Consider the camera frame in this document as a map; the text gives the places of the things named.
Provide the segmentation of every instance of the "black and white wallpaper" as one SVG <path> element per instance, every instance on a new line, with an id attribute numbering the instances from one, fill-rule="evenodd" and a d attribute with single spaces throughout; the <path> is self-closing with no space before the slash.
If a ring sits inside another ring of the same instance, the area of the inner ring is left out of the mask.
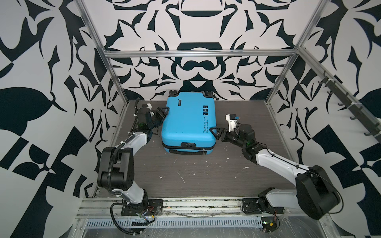
<path id="1" fill-rule="evenodd" d="M 293 48 L 318 1 L 85 0 L 85 3 L 105 49 L 126 51 Z"/>
<path id="2" fill-rule="evenodd" d="M 71 0 L 0 3 L 1 237 L 67 237 L 123 102 Z"/>
<path id="3" fill-rule="evenodd" d="M 128 99 L 166 100 L 169 91 L 219 99 L 266 99 L 287 56 L 113 58 Z"/>
<path id="4" fill-rule="evenodd" d="M 332 0 L 306 44 L 378 118 L 380 9 L 377 0 Z M 323 167 L 344 197 L 333 221 L 356 238 L 381 235 L 381 145 L 319 81 L 299 57 L 271 101 L 276 119 L 293 157 Z"/>

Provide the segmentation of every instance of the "clear plastic sheet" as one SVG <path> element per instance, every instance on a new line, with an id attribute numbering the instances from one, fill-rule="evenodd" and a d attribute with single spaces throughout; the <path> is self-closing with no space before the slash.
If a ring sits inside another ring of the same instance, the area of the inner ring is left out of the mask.
<path id="1" fill-rule="evenodd" d="M 259 228 L 218 227 L 218 228 L 146 228 L 137 235 L 142 238 L 324 238 L 325 233 L 318 220 L 308 216 L 282 216 L 280 227 L 272 233 L 265 233 Z M 122 238 L 131 237 L 117 228 L 85 227 L 83 238 Z"/>

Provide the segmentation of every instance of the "blue suitcase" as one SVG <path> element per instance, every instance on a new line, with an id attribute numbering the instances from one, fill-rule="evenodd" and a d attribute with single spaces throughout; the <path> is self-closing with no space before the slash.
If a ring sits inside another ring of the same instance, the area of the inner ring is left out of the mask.
<path id="1" fill-rule="evenodd" d="M 169 112 L 163 122 L 162 144 L 169 153 L 207 155 L 216 138 L 209 128 L 216 127 L 215 102 L 212 94 L 170 91 Z"/>

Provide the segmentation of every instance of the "dark brown floor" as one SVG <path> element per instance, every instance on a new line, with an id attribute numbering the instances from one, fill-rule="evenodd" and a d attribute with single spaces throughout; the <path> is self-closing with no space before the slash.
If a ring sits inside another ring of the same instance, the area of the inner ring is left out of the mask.
<path id="1" fill-rule="evenodd" d="M 152 109 L 166 105 L 150 103 Z M 134 104 L 130 102 L 117 142 L 126 139 L 132 126 Z M 230 113 L 237 114 L 240 123 L 252 125 L 259 142 L 287 158 L 263 101 L 216 101 L 217 127 L 228 127 L 225 115 Z M 246 160 L 241 149 L 228 142 L 217 141 L 210 155 L 169 154 L 161 144 L 160 130 L 134 156 L 135 181 L 150 197 L 256 196 L 269 187 L 293 188 L 275 172 Z"/>

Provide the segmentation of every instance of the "black suitcase handle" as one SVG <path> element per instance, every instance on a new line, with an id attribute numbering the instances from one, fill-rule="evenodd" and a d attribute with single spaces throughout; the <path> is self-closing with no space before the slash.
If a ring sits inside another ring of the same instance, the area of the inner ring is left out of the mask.
<path id="1" fill-rule="evenodd" d="M 206 150 L 200 150 L 200 151 L 178 151 L 178 150 L 169 150 L 171 154 L 177 154 L 177 155 L 206 155 Z"/>

